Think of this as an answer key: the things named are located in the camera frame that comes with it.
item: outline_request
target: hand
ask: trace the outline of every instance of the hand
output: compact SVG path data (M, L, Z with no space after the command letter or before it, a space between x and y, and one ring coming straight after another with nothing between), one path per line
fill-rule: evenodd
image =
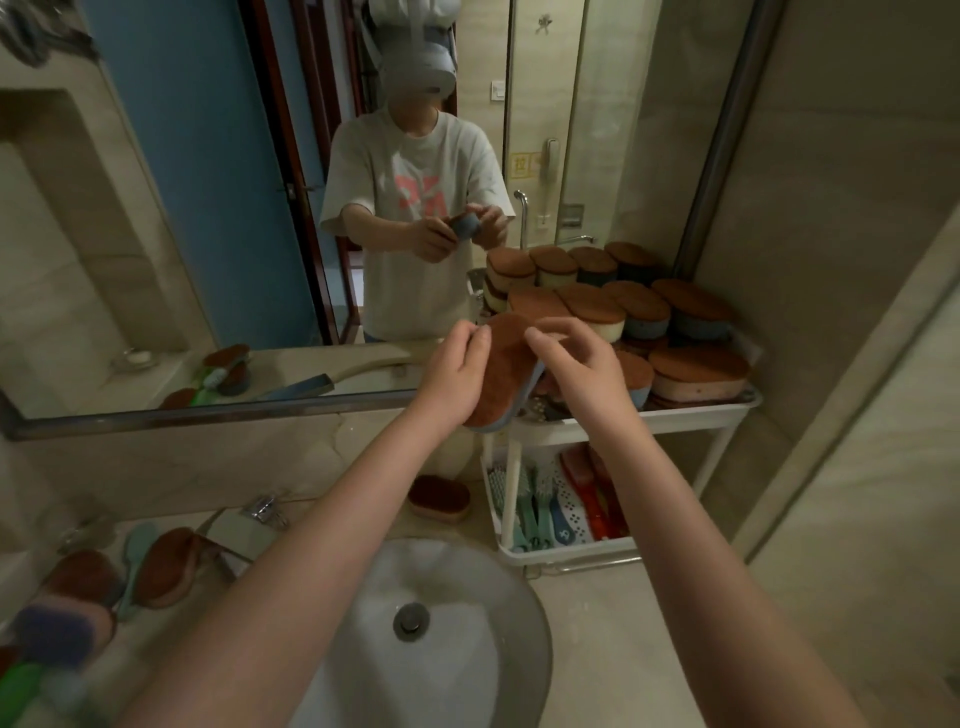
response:
M476 408L490 342L490 327L458 321L430 357L410 409L423 412L441 440Z
M467 211L473 212L480 218L480 231L473 238L473 244L479 245L485 251L499 248L507 242L507 226L510 218L503 214L503 210L496 205L477 205L467 203Z
M548 333L565 334L561 343ZM627 393L623 370L613 347L574 318L537 321L526 331L527 344L546 365L546 388L559 386L570 413L591 441L633 431L640 422Z
M406 249L420 260L439 263L457 249L457 235L439 217L424 217L409 223Z

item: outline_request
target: blue wall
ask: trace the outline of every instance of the blue wall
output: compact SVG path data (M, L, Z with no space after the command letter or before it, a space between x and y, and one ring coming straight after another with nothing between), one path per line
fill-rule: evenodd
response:
M84 0L221 346L319 342L237 0Z

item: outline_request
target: stack of sponges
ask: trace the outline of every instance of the stack of sponges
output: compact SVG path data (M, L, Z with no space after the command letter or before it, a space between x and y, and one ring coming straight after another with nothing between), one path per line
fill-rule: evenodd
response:
M533 286L537 267L526 251L517 248L494 248L487 253L487 279L484 300L494 313L507 310L507 297L514 288Z

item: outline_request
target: white plastic tray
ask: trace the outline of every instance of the white plastic tray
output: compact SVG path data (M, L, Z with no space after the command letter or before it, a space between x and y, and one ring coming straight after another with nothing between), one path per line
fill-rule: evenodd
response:
M562 447L537 448L528 450L523 458L524 463L536 462L538 467L543 468L545 464L556 457ZM490 506L490 517L493 521L493 531L496 533L496 540L499 545L500 554L508 559L512 564L524 566L529 564L557 564L573 559L583 559L589 556L602 556L613 553L623 553L625 551L636 550L636 545L632 538L609 539L607 541L596 541L592 544L574 544L571 546L555 546L546 548L542 551L527 551L525 553L515 553L500 543L500 533L502 522L496 515L496 509L493 508L493 495L490 490L490 481L488 479L489 466L507 464L507 449L495 448L493 450L492 460L483 467L483 483L487 489L487 504Z
M679 409L650 410L637 413L637 416L650 427L654 434L665 432L689 432L693 430L715 430L716 434L707 451L700 471L692 483L693 491L699 497L710 476L716 470L720 458L727 445L730 444L736 429L743 422L751 409L760 406L763 402L761 394L753 387L748 386L740 400L728 404L712 404L704 407L684 407ZM497 434L505 434L507 446L495 447ZM517 565L556 564L572 559L586 559L602 555L618 554L636 549L634 540L611 539L594 544L575 546L558 546L542 551L528 551L514 553L513 529L502 532L500 519L493 509L490 492L490 482L487 478L487 468L492 464L503 464L507 469L506 504L504 520L512 522L516 510L516 486L519 480L519 469L524 459L537 459L542 454L528 453L524 457L524 448L550 449L556 452L562 446L572 443L585 442L589 439L587 433L576 420L563 420L555 423L535 422L523 418L515 418L502 433L484 435L481 470L484 476L484 486L487 489L487 501L490 506L493 530L497 535L499 550L503 558Z

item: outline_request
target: metal grab bar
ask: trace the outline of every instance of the metal grab bar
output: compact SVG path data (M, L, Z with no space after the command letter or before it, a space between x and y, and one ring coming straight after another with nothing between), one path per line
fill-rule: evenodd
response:
M514 197L520 200L520 249L527 249L527 196L522 190L515 189Z
M576 237L568 237L565 240L558 240L554 245L566 245L567 243L577 243L581 240L586 240L590 245L596 241L596 238L593 235L577 235Z

